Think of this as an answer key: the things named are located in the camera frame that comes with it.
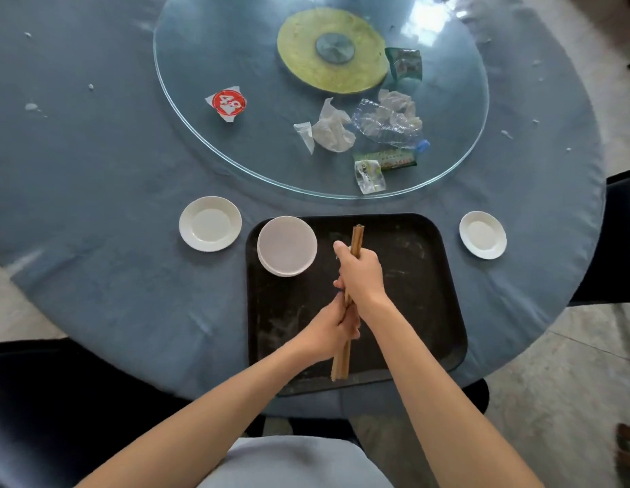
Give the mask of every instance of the gray floor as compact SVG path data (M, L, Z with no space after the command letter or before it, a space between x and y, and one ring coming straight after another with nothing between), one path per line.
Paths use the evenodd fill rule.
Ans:
M524 0L571 57L600 125L609 174L630 168L630 9L625 0ZM0 268L0 341L64 334ZM630 304L571 308L526 352L487 378L491 422L549 487L614 487L613 428L630 423ZM397 488L435 486L403 418L353 418ZM287 425L274 420L266 434Z

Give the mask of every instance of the person's right hand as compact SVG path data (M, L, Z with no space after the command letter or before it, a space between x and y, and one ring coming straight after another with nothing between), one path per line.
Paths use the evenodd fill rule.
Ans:
M333 282L338 289L345 289L358 307L360 317L365 321L364 312L370 311L373 303L386 299L383 286L383 269L375 252L360 249L356 258L342 241L333 244L333 250L340 260L340 278Z

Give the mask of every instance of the red label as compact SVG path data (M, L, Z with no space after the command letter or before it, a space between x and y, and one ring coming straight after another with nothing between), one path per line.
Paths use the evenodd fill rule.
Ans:
M247 102L245 97L239 92L231 89L225 89L218 92L213 97L212 105L215 110L220 114L227 116L235 116L242 113L245 109Z

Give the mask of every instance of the wooden chopsticks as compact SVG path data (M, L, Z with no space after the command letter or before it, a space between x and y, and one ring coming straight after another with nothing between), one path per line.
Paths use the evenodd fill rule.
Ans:
M353 227L352 236L352 255L356 258L360 256L360 249L362 248L362 237L364 235L364 226L358 224ZM344 290L344 304L348 307L352 303L352 297ZM352 342L347 341L342 348L342 351L333 357L333 366L331 367L331 380L346 380L349 378L349 358L352 352Z

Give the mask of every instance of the black serving tray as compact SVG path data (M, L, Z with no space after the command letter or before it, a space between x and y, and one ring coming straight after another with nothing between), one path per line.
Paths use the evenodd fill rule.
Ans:
M459 310L441 234L419 214L302 217L315 231L318 253L295 277L277 277L258 261L263 221L246 244L249 363L263 359L303 329L335 296L340 264L337 239L351 245L353 227L364 224L362 246L378 254L385 292L447 371L466 356L466 328ZM331 381L332 361L305 369L279 395L316 392L392 377L372 331L363 325L353 341L347 380Z

